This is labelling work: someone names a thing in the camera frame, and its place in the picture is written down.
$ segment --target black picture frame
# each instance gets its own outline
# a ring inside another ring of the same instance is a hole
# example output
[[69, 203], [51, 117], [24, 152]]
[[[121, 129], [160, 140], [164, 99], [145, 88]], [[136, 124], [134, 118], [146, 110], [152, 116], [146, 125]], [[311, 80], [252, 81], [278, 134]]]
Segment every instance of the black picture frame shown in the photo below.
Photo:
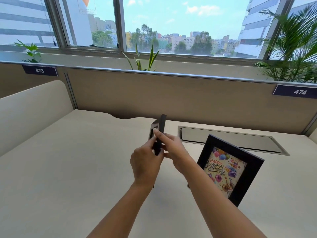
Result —
[[[166, 121], [166, 115], [162, 114], [160, 116], [160, 118], [158, 118], [157, 120], [155, 120], [152, 124], [151, 124], [151, 129], [150, 129], [150, 134], [149, 134], [149, 139], [153, 137], [153, 129], [157, 128], [160, 132], [164, 133], [164, 128], [165, 128], [165, 121]], [[162, 148], [162, 142], [159, 139], [156, 139], [156, 142], [153, 145], [153, 150], [155, 152], [155, 155], [157, 156]]]
[[252, 181], [254, 180], [256, 174], [260, 170], [264, 159], [255, 156], [239, 147], [236, 147], [235, 145], [232, 145], [222, 139], [219, 139], [216, 136], [209, 135], [197, 161], [197, 164], [202, 169], [205, 168], [214, 148], [221, 149], [222, 151], [246, 163], [246, 166], [239, 180], [237, 181], [232, 190], [232, 193], [229, 196], [229, 200], [236, 207], [238, 207], [247, 190], [249, 189]]

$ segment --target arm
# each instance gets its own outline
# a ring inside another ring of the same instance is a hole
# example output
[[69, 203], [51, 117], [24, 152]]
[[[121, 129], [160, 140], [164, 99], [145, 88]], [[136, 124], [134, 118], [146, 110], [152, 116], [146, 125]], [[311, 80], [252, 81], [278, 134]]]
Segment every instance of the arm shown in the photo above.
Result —
[[164, 135], [158, 130], [154, 130], [154, 134], [164, 143], [163, 148], [168, 151], [164, 156], [173, 160], [174, 166], [187, 180], [212, 237], [266, 237], [229, 199], [223, 196], [188, 154], [180, 138]]
[[151, 150], [156, 140], [154, 136], [131, 155], [130, 163], [134, 183], [118, 203], [100, 221], [87, 238], [126, 238], [135, 218], [153, 188], [164, 151], [155, 156]]

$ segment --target number sign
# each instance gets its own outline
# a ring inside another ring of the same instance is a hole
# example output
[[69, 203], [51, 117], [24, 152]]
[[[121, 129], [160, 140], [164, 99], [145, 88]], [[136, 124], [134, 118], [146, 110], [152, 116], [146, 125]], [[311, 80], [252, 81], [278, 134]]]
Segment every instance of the number sign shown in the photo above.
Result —
[[36, 75], [46, 75], [46, 76], [58, 76], [55, 67], [45, 67], [45, 66], [32, 66], [32, 65], [22, 65], [26, 74], [36, 74]]
[[317, 99], [317, 86], [305, 87], [278, 84], [273, 92], [273, 95]]

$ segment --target cubicle partition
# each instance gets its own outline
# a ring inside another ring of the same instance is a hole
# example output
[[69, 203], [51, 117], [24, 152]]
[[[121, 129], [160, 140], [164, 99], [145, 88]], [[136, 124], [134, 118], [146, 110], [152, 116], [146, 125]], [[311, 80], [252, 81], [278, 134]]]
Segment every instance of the cubicle partition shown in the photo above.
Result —
[[55, 77], [26, 74], [21, 64], [0, 63], [0, 98], [61, 80], [74, 108], [118, 118], [167, 114], [169, 120], [307, 136], [317, 126], [317, 99], [274, 96], [278, 82], [63, 66]]

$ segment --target sky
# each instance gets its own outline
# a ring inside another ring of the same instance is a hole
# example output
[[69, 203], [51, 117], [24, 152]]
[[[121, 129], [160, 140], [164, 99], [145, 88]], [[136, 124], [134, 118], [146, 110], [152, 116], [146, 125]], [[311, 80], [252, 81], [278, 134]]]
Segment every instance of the sky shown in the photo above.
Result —
[[[114, 20], [112, 0], [94, 0], [96, 15]], [[238, 39], [249, 0], [123, 0], [125, 31], [142, 24], [162, 35], [207, 31], [213, 39]]]

